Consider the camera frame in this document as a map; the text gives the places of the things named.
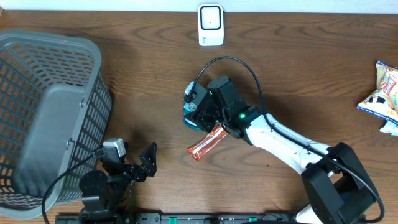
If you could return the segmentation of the small yellow blue snack bag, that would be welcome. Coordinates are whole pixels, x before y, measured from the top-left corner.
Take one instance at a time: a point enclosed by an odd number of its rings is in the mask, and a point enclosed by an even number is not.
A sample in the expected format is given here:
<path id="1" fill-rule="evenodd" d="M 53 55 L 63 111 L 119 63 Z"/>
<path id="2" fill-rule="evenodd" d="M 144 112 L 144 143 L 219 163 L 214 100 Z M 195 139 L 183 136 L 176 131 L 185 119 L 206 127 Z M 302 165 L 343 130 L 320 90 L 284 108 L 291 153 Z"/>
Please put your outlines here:
<path id="1" fill-rule="evenodd" d="M 397 105 L 381 90 L 376 90 L 357 105 L 357 109 L 397 124 Z"/>

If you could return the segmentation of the large yellow snack bag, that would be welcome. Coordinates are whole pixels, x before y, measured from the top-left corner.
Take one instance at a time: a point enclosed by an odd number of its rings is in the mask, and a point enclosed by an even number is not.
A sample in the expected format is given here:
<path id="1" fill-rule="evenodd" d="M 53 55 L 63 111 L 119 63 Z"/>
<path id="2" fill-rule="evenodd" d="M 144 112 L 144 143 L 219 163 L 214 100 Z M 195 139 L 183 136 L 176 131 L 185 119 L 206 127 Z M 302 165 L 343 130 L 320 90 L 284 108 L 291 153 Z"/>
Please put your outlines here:
<path id="1" fill-rule="evenodd" d="M 376 62 L 376 85 L 387 96 L 388 107 L 397 114 L 397 67 L 382 61 Z"/>

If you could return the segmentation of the orange brown snack bar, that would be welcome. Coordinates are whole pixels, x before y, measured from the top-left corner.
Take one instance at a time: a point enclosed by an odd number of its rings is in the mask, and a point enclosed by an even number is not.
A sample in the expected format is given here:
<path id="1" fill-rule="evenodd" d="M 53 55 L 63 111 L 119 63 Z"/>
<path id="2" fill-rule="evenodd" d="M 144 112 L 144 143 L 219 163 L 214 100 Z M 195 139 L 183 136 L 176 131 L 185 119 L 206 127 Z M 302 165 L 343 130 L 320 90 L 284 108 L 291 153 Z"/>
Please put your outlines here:
<path id="1" fill-rule="evenodd" d="M 211 151 L 228 133 L 223 129 L 222 125 L 216 125 L 215 128 L 208 133 L 200 142 L 189 147 L 187 152 L 196 160 L 200 161 L 206 153 Z"/>

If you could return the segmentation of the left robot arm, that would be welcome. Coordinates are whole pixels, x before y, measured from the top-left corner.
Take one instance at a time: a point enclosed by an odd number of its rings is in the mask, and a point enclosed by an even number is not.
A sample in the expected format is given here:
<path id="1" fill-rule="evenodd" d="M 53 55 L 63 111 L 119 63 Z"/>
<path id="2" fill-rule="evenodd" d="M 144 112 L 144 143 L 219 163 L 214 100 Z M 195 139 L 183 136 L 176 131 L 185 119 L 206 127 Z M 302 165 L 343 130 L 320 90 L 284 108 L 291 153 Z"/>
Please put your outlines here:
<path id="1" fill-rule="evenodd" d="M 109 139 L 92 152 L 103 164 L 102 170 L 85 174 L 79 183 L 84 208 L 79 223 L 133 223 L 130 212 L 121 204 L 124 194 L 136 182 L 144 182 L 157 172 L 157 144 L 152 142 L 139 155 L 140 164 L 127 164 L 124 160 L 128 144 L 122 139 Z"/>

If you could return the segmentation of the blue mouthwash bottle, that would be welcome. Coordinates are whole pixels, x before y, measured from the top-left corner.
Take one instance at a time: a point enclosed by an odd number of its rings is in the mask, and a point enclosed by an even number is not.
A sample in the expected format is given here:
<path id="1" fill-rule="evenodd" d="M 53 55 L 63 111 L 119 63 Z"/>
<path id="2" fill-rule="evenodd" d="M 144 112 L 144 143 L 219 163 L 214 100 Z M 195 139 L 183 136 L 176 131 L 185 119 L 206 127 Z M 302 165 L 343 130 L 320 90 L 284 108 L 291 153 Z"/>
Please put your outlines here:
<path id="1" fill-rule="evenodd" d="M 188 126 L 189 128 L 191 128 L 191 129 L 194 129 L 194 130 L 196 130 L 196 131 L 201 131 L 201 128 L 196 124 L 196 123 L 194 123 L 193 121 L 192 121 L 192 119 L 191 119 L 191 114 L 193 113 L 193 112 L 195 112 L 195 111 L 188 111 L 188 110 L 186 110 L 185 108 L 184 108 L 184 105 L 183 105 L 183 123 L 186 125 L 186 126 Z"/>

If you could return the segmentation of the light teal snack packet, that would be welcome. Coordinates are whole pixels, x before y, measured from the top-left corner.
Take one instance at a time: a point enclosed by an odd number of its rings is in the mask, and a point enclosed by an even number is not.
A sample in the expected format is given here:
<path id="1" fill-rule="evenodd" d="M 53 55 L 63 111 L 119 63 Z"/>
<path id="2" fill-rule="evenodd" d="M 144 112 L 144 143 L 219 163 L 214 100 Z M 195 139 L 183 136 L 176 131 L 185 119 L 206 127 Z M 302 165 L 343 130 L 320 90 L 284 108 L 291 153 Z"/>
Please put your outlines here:
<path id="1" fill-rule="evenodd" d="M 398 136 L 398 125 L 392 121 L 387 121 L 379 131 L 382 133 L 391 134 L 392 136 Z"/>

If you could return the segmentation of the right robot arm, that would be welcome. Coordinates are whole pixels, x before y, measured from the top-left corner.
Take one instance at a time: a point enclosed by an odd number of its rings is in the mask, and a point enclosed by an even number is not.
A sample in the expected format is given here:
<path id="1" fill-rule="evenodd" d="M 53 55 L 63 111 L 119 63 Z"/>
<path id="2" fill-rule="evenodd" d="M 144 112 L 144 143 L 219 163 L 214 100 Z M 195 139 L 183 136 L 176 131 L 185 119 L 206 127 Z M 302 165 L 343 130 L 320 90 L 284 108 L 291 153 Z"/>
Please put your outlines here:
<path id="1" fill-rule="evenodd" d="M 302 178 L 309 203 L 293 216 L 298 223 L 360 223 L 379 194 L 353 149 L 312 141 L 280 124 L 271 114 L 246 104 L 229 77 L 185 90 L 188 124 L 216 128 L 286 163 Z"/>

